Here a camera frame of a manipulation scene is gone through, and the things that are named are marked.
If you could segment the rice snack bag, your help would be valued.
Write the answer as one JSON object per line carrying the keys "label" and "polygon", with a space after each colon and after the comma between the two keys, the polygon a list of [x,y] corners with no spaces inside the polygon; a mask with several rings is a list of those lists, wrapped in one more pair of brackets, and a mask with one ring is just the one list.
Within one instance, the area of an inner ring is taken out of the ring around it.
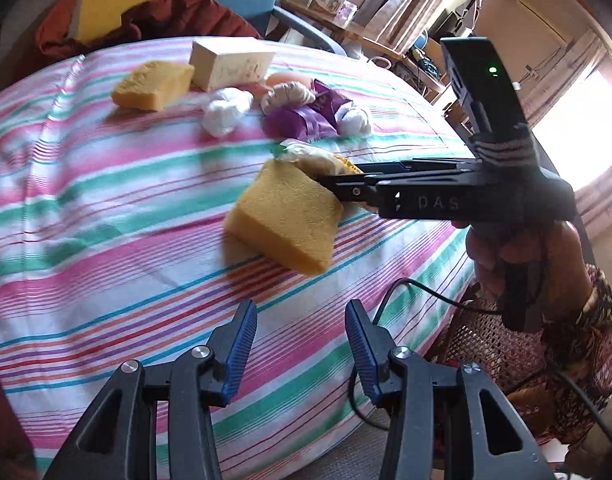
{"label": "rice snack bag", "polygon": [[362,174],[362,170],[347,158],[294,139],[282,141],[274,151],[274,158],[294,165],[315,180]]}

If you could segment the cream medicine box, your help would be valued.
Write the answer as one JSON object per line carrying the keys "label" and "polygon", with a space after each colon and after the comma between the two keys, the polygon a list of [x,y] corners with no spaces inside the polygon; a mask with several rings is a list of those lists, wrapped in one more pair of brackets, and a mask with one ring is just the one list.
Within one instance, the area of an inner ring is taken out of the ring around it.
{"label": "cream medicine box", "polygon": [[205,92],[265,79],[277,47],[251,37],[199,37],[194,40],[189,63],[192,84]]}

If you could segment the white plastic bag ball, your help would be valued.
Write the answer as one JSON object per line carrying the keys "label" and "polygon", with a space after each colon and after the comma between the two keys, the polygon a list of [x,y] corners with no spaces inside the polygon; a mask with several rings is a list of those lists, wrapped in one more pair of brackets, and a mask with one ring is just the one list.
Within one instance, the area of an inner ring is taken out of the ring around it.
{"label": "white plastic bag ball", "polygon": [[249,112],[254,96],[238,88],[211,92],[202,106],[202,127],[214,138],[231,133]]}

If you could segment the dark red jacket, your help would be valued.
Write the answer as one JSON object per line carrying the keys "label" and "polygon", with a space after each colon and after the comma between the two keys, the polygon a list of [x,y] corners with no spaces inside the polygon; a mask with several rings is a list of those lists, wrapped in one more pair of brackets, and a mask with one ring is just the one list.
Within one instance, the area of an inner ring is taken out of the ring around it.
{"label": "dark red jacket", "polygon": [[260,37],[250,22],[216,0],[148,0],[126,10],[120,26],[106,35],[82,41],[70,35],[77,2],[58,0],[52,6],[15,66],[17,80],[67,58],[120,44],[194,36]]}

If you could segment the white rolled cloth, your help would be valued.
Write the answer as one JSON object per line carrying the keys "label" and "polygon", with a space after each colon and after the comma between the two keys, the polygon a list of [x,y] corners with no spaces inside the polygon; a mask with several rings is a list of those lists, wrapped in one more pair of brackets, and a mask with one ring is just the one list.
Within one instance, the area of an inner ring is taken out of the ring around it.
{"label": "white rolled cloth", "polygon": [[340,136],[365,138],[372,133],[372,119],[367,110],[353,102],[343,104],[334,114]]}

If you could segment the striped bed sheet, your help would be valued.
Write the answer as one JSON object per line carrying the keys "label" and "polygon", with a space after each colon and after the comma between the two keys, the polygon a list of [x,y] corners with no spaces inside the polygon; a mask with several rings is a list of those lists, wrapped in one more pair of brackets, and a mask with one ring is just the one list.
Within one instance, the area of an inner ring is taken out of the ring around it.
{"label": "striped bed sheet", "polygon": [[0,380],[47,468],[121,362],[176,359],[254,300],[258,328],[239,393],[215,412],[227,479],[281,479],[349,436],[347,301],[388,302],[396,340],[426,350],[473,266],[439,222],[347,208],[327,273],[289,272],[231,240],[223,220],[277,142],[252,110],[221,140],[202,96],[159,113],[111,93],[138,65],[184,62],[187,38],[70,58],[0,93]]}

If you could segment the small yellow sponge block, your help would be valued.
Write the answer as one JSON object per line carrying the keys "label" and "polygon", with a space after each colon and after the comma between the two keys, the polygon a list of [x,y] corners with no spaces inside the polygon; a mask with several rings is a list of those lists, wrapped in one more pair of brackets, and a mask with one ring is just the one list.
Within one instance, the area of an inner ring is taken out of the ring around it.
{"label": "small yellow sponge block", "polygon": [[111,99],[128,110],[158,112],[189,92],[194,72],[187,63],[146,62],[117,84]]}

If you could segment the purple snack packet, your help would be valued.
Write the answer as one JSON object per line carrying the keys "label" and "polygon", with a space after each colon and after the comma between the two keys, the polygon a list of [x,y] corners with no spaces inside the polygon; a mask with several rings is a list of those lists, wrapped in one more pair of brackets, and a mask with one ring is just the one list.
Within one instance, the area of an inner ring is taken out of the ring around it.
{"label": "purple snack packet", "polygon": [[312,81],[310,89],[317,95],[315,102],[281,108],[268,116],[264,114],[263,125],[282,138],[303,142],[339,136],[334,114],[343,104],[353,101],[318,79]]}

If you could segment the wooden side table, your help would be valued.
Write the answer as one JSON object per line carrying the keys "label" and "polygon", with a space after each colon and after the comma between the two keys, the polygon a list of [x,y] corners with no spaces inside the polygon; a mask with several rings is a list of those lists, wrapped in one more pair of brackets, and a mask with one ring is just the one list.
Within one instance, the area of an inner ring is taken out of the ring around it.
{"label": "wooden side table", "polygon": [[370,39],[365,35],[364,29],[353,22],[344,26],[335,24],[330,16],[312,10],[307,7],[306,3],[296,0],[279,0],[279,6],[300,18],[305,18],[312,21],[313,24],[327,29],[331,33],[331,38],[338,44],[341,44],[344,40],[356,41],[369,53],[376,52],[379,58],[387,58],[391,62],[391,71],[417,90],[428,102],[436,102],[448,89],[448,79],[446,77],[435,78],[428,75],[411,58]]}

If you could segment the large yellow sponge block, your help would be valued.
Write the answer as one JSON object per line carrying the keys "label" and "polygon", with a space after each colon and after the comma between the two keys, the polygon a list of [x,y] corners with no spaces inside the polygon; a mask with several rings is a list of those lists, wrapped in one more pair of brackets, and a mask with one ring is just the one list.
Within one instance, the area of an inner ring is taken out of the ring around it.
{"label": "large yellow sponge block", "polygon": [[225,217],[225,232],[286,269],[320,275],[331,265],[342,214],[327,188],[270,159]]}

